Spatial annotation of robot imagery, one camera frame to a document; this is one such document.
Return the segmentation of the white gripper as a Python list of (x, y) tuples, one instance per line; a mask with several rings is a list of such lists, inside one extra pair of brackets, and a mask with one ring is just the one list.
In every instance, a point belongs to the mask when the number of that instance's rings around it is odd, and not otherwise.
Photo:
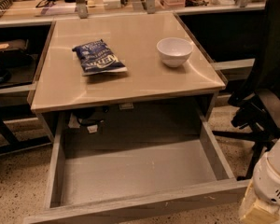
[(265, 152), (254, 168), (252, 181), (238, 211), (241, 223), (274, 224), (280, 218), (280, 161)]

